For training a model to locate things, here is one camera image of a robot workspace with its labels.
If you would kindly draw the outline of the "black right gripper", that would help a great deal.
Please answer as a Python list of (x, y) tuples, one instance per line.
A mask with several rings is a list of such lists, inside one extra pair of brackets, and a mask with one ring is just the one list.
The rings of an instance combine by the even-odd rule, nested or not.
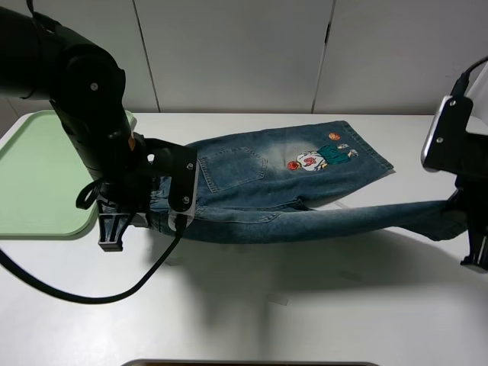
[(446, 216), (467, 225), (470, 248), (461, 265), (487, 271), (487, 180), (458, 175), (454, 185)]

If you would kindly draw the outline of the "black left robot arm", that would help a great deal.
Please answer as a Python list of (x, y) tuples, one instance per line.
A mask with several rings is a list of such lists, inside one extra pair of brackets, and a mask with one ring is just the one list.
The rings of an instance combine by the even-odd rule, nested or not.
[(162, 178), (171, 180), (168, 221), (176, 237), (196, 200), (196, 150), (134, 132), (122, 104), (125, 86), (125, 72), (95, 43), (39, 12), (1, 10), (1, 93), (52, 105), (92, 178), (75, 204), (98, 208), (106, 252), (119, 252), (128, 225), (149, 216)]

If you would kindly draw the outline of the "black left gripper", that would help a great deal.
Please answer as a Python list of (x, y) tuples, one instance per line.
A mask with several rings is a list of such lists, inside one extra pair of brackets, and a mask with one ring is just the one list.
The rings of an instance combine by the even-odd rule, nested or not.
[(116, 181), (101, 186), (101, 195), (97, 202), (100, 231), (98, 244), (103, 251), (123, 251), (122, 238), (130, 223), (148, 226), (151, 200), (155, 198), (153, 194), (159, 190), (162, 180), (169, 183), (165, 190), (169, 227), (176, 228), (176, 223), (182, 217), (185, 218), (186, 226), (192, 223), (194, 216), (173, 215), (168, 203), (172, 149), (175, 146), (181, 145), (154, 138), (138, 137), (135, 166), (129, 168)]

